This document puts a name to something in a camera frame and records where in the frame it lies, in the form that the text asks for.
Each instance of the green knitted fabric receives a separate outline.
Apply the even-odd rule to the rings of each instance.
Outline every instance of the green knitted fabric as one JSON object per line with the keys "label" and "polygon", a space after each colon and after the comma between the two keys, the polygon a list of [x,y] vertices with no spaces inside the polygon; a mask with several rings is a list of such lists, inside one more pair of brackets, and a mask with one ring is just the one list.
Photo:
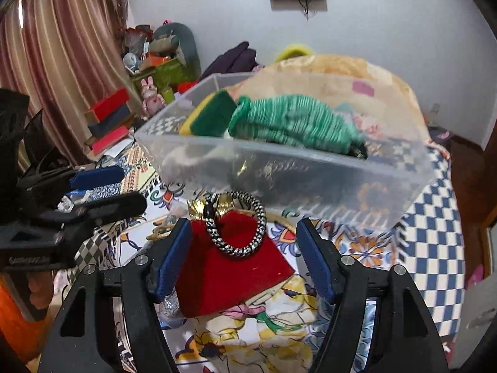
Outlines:
{"label": "green knitted fabric", "polygon": [[251,101],[241,96],[228,127],[239,139],[264,139],[296,147],[347,154],[363,143],[355,125],[347,124],[323,102],[304,95]]}

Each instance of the bed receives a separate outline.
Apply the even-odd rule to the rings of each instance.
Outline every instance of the bed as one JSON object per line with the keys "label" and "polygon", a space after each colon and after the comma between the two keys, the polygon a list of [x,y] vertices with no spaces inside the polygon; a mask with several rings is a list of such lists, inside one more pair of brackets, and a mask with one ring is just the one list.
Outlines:
{"label": "bed", "polygon": [[[332,240],[342,254],[350,254],[372,268],[404,264],[428,306],[439,334],[458,329],[464,296],[464,251],[461,224],[450,182],[448,153],[429,141],[422,113],[412,89],[402,79],[362,59],[335,55],[301,57],[263,71],[339,73],[395,85],[408,102],[412,118],[426,140],[436,179],[425,187],[399,223],[389,231],[358,229],[332,220],[312,219],[322,238]],[[125,170],[122,183],[95,190],[93,198],[139,190],[148,201],[140,217],[97,229],[76,257],[72,283],[87,264],[101,269],[126,264],[146,243],[146,236],[170,214],[182,216],[186,200],[202,191],[187,185],[164,184],[137,144],[118,159]],[[304,215],[285,214],[295,225]],[[332,306],[316,294],[292,229],[268,223],[267,233],[295,269],[295,274],[263,303],[240,305],[195,319],[161,322],[180,371],[252,372],[301,371],[312,363],[330,322]],[[116,335],[123,366],[136,371],[119,300],[115,299]],[[361,339],[352,371],[364,368],[374,325],[375,301],[367,303]]]}

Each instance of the white paper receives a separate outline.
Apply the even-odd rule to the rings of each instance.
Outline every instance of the white paper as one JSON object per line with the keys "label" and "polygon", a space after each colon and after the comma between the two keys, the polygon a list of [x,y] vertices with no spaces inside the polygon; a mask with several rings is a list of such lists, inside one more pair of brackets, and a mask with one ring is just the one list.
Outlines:
{"label": "white paper", "polygon": [[121,153],[127,145],[133,143],[135,141],[134,138],[127,137],[126,139],[121,140],[120,142],[113,145],[110,149],[108,149],[104,155],[109,155],[110,157],[116,158],[119,153]]}

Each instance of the white wall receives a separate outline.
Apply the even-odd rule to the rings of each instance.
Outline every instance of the white wall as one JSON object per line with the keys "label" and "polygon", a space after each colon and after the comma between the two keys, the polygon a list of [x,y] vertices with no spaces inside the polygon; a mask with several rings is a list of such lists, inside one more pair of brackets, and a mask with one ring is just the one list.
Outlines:
{"label": "white wall", "polygon": [[290,43],[364,58],[402,77],[438,124],[482,144],[497,91],[497,42],[473,0],[129,0],[136,24],[192,29],[202,68],[243,40],[269,64]]}

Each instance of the wooden door frame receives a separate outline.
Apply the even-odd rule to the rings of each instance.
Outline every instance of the wooden door frame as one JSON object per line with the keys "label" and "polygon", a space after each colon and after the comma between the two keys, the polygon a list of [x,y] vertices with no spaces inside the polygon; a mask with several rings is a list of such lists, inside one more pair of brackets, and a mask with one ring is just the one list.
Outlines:
{"label": "wooden door frame", "polygon": [[492,260],[492,251],[490,248],[490,228],[495,224],[497,224],[497,206],[494,207],[483,224],[480,226],[481,248],[483,249],[484,278],[487,278],[493,272],[492,261],[497,262],[497,260]]}

